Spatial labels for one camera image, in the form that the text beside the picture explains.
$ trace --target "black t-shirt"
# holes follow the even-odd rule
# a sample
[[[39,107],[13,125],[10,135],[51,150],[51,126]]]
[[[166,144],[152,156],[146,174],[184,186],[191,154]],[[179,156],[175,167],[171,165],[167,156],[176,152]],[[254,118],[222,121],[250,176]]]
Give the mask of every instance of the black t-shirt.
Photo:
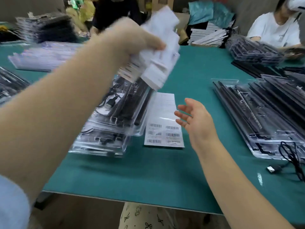
[[[98,0],[92,24],[99,30],[110,26],[121,17],[129,17],[139,25],[142,24],[141,13],[137,0]]]

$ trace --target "barcode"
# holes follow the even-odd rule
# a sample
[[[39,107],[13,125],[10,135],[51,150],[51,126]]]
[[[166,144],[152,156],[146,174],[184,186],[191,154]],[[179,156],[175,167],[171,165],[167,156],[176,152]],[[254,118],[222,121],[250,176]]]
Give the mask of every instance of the barcode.
[[[158,124],[150,124],[150,126],[155,128],[162,128],[162,125],[158,125]]]
[[[179,129],[179,127],[175,127],[175,126],[166,126],[166,129]]]
[[[157,135],[157,136],[161,136],[161,132],[157,132],[157,133],[155,133],[154,131],[148,131],[148,134],[150,134],[150,135]]]
[[[147,142],[148,143],[158,143],[158,144],[161,144],[161,140],[151,140],[151,139],[148,139]]]
[[[166,143],[180,143],[180,141],[178,141],[178,140],[168,140],[168,141],[166,141]]]
[[[166,136],[180,137],[179,133],[166,133]]]

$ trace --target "table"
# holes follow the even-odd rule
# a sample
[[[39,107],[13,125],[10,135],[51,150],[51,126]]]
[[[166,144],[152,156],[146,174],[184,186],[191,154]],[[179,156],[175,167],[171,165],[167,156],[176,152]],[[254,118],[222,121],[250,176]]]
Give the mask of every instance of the table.
[[[34,82],[44,73],[15,70],[7,60],[7,55],[21,51],[20,46],[0,47],[0,66]],[[231,65],[224,49],[182,46],[180,53],[160,92],[174,93],[176,104],[183,104],[185,97],[202,102],[220,140],[247,178],[289,222],[305,224],[305,184],[296,181],[295,174],[266,171],[278,161],[251,154],[212,90],[212,78],[253,78]],[[183,138],[185,148],[178,150],[146,147],[143,136],[133,137],[123,159],[68,154],[44,190],[221,214],[185,130]]]

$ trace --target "teal plastic bag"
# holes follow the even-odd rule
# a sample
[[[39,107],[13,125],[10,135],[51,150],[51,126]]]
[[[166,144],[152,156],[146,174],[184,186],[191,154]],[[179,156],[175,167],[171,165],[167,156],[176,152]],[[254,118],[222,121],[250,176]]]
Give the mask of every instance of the teal plastic bag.
[[[214,3],[214,14],[210,22],[220,28],[227,28],[232,20],[234,13],[231,13],[222,3]]]
[[[214,4],[211,1],[189,2],[190,20],[189,25],[204,23],[213,18]]]

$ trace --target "dark hair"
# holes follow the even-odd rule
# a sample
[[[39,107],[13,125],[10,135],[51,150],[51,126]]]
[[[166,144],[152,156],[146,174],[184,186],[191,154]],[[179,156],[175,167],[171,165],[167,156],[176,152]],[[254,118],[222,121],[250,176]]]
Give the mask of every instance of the dark hair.
[[[282,5],[284,4],[285,1],[286,0],[279,0],[278,1],[278,5],[276,6],[275,11],[278,11],[282,7]]]
[[[286,1],[286,0],[279,0],[279,1],[278,1],[278,5],[276,6],[275,11],[278,11],[278,10],[282,7],[282,5],[285,3],[285,1]],[[295,18],[294,21],[298,21],[299,18],[300,18],[300,16],[301,16],[301,14],[302,14],[302,13],[299,13],[298,16]]]

